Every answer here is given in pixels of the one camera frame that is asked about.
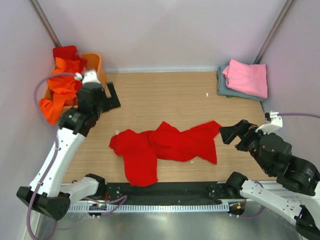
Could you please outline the red t-shirt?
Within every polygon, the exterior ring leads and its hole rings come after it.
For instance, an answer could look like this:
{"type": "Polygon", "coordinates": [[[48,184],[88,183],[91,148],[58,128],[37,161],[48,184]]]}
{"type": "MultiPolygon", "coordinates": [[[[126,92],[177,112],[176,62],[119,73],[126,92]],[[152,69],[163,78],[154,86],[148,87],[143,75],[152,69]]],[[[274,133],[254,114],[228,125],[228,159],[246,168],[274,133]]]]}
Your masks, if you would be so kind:
{"type": "Polygon", "coordinates": [[[131,129],[115,134],[109,142],[114,153],[122,157],[124,173],[132,187],[148,187],[158,181],[158,160],[188,162],[200,157],[217,164],[215,137],[220,124],[209,121],[179,131],[163,121],[155,130],[137,133],[131,129]]]}

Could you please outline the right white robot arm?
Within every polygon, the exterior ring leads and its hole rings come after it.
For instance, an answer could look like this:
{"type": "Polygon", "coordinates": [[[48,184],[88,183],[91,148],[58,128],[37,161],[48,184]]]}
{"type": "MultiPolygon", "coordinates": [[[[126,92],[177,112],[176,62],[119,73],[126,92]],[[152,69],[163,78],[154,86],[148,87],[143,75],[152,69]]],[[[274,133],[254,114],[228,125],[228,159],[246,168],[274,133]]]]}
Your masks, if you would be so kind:
{"type": "Polygon", "coordinates": [[[241,120],[233,126],[219,128],[224,144],[236,137],[238,151],[248,152],[269,176],[288,191],[295,193],[299,203],[292,202],[261,187],[239,172],[226,181],[225,192],[231,198],[242,196],[277,213],[295,226],[308,240],[320,238],[320,172],[308,160],[292,154],[292,145],[275,134],[272,123],[257,126],[241,120]]]}

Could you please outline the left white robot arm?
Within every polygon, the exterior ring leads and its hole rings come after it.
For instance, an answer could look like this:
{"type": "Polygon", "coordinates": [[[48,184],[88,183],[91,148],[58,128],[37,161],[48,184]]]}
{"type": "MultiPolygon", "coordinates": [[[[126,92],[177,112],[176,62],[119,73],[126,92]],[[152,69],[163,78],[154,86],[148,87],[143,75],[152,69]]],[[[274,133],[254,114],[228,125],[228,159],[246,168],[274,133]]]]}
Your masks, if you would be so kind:
{"type": "Polygon", "coordinates": [[[78,201],[86,197],[101,200],[105,196],[105,179],[92,173],[70,186],[61,184],[75,153],[100,114],[121,106],[113,83],[106,86],[110,97],[100,83],[88,82],[81,87],[77,93],[78,106],[62,115],[54,144],[39,173],[29,186],[17,190],[16,196],[32,210],[59,221],[78,201]]]}

